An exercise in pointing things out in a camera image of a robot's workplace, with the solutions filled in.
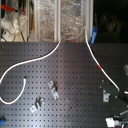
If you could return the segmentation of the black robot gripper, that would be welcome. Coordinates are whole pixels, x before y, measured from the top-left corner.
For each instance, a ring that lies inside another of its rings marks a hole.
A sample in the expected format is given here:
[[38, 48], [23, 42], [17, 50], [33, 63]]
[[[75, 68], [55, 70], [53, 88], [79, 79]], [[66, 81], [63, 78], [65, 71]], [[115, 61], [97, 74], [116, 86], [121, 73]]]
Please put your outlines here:
[[102, 82], [100, 88], [103, 90], [103, 101], [108, 103], [110, 96], [115, 97], [119, 101], [128, 105], [128, 95], [119, 91], [115, 86], [107, 82]]

